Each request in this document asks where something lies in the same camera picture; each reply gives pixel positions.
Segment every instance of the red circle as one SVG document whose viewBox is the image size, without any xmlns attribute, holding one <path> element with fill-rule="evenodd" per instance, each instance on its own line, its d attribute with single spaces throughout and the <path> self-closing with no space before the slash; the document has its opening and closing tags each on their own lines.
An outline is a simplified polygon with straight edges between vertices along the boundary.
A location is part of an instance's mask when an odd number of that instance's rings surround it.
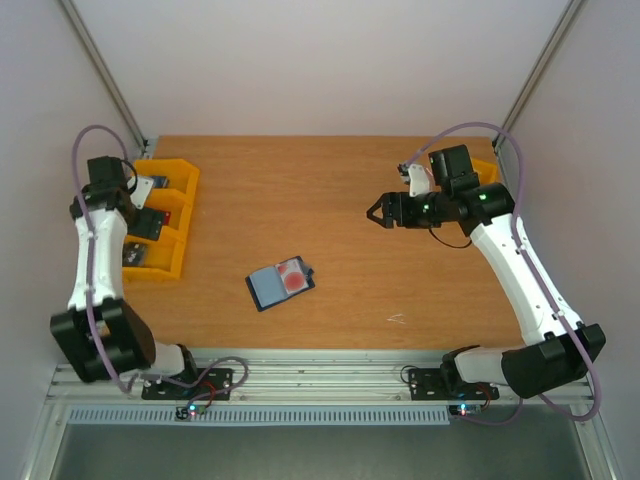
<svg viewBox="0 0 640 480">
<path fill-rule="evenodd" d="M 304 287 L 304 275 L 300 272 L 291 272 L 284 277 L 284 286 L 289 291 L 300 290 Z"/>
</svg>

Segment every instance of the wooden tabletop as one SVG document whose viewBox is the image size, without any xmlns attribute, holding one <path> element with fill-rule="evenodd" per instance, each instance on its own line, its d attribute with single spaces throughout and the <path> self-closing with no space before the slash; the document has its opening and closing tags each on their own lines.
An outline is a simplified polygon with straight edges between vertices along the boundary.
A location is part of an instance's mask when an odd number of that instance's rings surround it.
<svg viewBox="0 0 640 480">
<path fill-rule="evenodd" d="M 183 278 L 126 285 L 157 340 L 190 347 L 452 349 L 521 343 L 480 252 L 423 230 L 385 230 L 366 210 L 404 191 L 417 137 L 162 137 L 155 158 L 201 169 Z M 495 162 L 489 139 L 465 143 Z M 457 225 L 438 232 L 465 243 Z M 316 288 L 258 313 L 251 272 L 300 255 Z"/>
</svg>

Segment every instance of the white wall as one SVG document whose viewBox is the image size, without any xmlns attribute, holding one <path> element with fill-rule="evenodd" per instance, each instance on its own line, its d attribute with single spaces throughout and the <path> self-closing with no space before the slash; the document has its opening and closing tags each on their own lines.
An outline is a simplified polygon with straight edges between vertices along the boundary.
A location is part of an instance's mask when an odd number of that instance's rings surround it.
<svg viewBox="0 0 640 480">
<path fill-rule="evenodd" d="M 513 133 L 524 217 L 552 277 L 607 345 L 603 418 L 626 478 L 640 472 L 640 3 L 589 0 Z M 515 185 L 510 156 L 506 169 Z"/>
<path fill-rule="evenodd" d="M 567 0 L 76 3 L 148 136 L 426 135 L 501 123 Z"/>
<path fill-rule="evenodd" d="M 57 2 L 0 2 L 0 65 L 0 478 L 13 479 L 60 358 L 49 316 L 75 275 L 71 145 L 89 123 L 126 130 Z M 96 133 L 82 153 L 119 152 Z"/>
</svg>

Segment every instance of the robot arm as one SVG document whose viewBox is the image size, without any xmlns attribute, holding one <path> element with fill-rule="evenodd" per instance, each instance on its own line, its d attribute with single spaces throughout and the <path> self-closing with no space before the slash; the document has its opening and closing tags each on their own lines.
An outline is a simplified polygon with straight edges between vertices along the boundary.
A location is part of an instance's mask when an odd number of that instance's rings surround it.
<svg viewBox="0 0 640 480">
<path fill-rule="evenodd" d="M 495 272 L 525 343 L 513 349 L 467 347 L 445 355 L 441 372 L 450 393 L 454 395 L 464 384 L 489 382 L 509 385 L 516 394 L 530 398 L 583 377 L 587 372 L 584 361 L 556 318 L 521 249 L 527 250 L 592 360 L 604 346 L 604 333 L 597 324 L 585 326 L 564 301 L 529 243 L 521 219 L 517 229 L 523 244 L 518 247 L 511 232 L 514 202 L 507 189 L 499 183 L 480 186 L 463 145 L 429 157 L 440 192 L 429 191 L 422 178 L 421 183 L 410 187 L 410 193 L 382 195 L 367 217 L 385 228 L 393 228 L 395 223 L 399 227 L 431 229 L 443 222 L 458 222 Z M 382 217 L 375 216 L 379 209 Z"/>
<path fill-rule="evenodd" d="M 133 192 L 127 186 L 119 159 L 95 158 L 89 160 L 88 166 L 90 183 L 83 189 L 83 195 L 95 234 L 89 230 L 75 198 L 70 211 L 79 241 L 76 281 L 67 311 L 51 317 L 51 333 L 81 380 L 93 382 L 109 378 L 88 323 L 87 269 L 91 262 L 94 318 L 115 371 L 120 374 L 145 370 L 166 376 L 195 374 L 188 350 L 180 345 L 156 342 L 149 327 L 124 300 L 122 247 L 125 236 L 131 233 L 157 239 L 162 214 L 134 207 Z"/>
</svg>

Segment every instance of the metal grate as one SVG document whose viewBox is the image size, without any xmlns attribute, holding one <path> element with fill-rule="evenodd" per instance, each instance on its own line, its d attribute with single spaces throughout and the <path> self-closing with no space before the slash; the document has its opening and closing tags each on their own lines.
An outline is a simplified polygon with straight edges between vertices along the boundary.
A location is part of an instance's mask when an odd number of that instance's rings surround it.
<svg viewBox="0 0 640 480">
<path fill-rule="evenodd" d="M 177 420 L 170 406 L 77 406 L 71 424 L 105 425 L 448 425 L 444 406 L 224 406 L 189 421 Z"/>
</svg>

